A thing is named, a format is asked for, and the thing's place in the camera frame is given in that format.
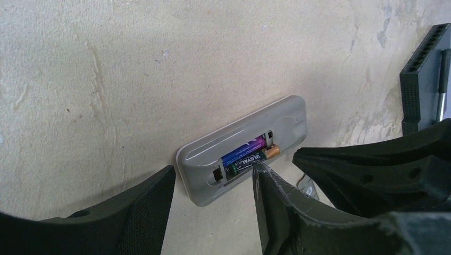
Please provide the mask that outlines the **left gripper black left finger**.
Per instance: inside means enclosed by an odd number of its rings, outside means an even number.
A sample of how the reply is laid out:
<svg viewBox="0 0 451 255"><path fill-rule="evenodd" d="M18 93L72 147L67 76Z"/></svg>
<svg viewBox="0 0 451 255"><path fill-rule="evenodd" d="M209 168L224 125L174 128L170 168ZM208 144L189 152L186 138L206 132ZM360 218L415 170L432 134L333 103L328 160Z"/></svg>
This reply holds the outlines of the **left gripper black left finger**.
<svg viewBox="0 0 451 255"><path fill-rule="evenodd" d="M140 184L66 218L1 214L1 254L160 254L176 172L169 165Z"/></svg>

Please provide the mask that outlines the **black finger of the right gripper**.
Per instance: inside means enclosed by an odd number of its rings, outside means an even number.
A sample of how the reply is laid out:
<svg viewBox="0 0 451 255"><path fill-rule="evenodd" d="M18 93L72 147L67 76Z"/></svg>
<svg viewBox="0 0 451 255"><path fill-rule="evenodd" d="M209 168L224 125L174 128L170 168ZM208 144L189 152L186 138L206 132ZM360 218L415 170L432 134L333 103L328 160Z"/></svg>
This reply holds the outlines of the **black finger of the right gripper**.
<svg viewBox="0 0 451 255"><path fill-rule="evenodd" d="M383 142L303 147L293 163L353 215L450 211L450 119Z"/></svg>

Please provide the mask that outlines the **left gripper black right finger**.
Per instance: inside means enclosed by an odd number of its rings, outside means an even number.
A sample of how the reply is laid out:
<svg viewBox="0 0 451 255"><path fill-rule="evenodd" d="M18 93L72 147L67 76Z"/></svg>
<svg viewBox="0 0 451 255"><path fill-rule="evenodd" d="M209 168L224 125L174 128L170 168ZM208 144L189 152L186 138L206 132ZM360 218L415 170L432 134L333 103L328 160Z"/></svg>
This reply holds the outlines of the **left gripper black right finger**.
<svg viewBox="0 0 451 255"><path fill-rule="evenodd" d="M266 164L253 166L252 180L264 254L450 254L450 213L364 218L313 199Z"/></svg>

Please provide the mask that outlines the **dark battery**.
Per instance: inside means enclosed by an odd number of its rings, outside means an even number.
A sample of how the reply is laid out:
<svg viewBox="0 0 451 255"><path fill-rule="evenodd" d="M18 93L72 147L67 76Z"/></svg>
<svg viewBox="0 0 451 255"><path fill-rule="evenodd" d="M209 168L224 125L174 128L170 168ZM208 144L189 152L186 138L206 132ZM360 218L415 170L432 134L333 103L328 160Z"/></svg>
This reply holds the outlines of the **dark battery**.
<svg viewBox="0 0 451 255"><path fill-rule="evenodd" d="M261 163L267 159L271 159L280 154L280 148L277 145L272 145L270 147L255 151L242 159L235 161L225 168L225 173L229 175L236 176L246 168L252 166L256 163Z"/></svg>

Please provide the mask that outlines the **purple battery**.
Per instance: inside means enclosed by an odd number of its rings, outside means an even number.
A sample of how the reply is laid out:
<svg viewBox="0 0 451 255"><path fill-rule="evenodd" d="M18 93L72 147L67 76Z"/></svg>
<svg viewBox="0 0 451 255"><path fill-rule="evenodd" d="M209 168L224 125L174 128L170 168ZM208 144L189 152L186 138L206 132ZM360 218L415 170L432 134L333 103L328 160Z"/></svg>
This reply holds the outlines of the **purple battery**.
<svg viewBox="0 0 451 255"><path fill-rule="evenodd" d="M251 152L263 148L265 146L265 143L265 139L262 135L252 141L245 143L244 145L221 157L223 166L227 167L235 161L250 154Z"/></svg>

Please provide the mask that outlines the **white remote control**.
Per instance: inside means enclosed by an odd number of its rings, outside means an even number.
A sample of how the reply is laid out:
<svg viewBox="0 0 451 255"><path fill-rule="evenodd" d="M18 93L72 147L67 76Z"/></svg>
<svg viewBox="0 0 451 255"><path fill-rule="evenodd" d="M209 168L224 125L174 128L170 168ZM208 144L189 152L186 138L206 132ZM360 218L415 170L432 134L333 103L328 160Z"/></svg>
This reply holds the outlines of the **white remote control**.
<svg viewBox="0 0 451 255"><path fill-rule="evenodd" d="M299 146L307 136L306 103L300 96L287 96L218 130L182 146L177 167L191 201L205 207L250 177L247 167L237 175L226 172L231 160L223 160L264 140L281 154Z"/></svg>

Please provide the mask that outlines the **grey battery cover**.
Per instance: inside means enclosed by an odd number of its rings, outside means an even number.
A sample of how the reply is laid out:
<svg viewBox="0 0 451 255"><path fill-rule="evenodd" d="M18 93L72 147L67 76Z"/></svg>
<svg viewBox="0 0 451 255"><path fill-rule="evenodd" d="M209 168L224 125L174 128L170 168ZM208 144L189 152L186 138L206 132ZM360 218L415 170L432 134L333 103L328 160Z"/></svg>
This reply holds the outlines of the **grey battery cover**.
<svg viewBox="0 0 451 255"><path fill-rule="evenodd" d="M305 193L306 195L310 196L311 198L319 201L319 196L315 188L314 181L308 177L306 174L304 174L296 184L297 188Z"/></svg>

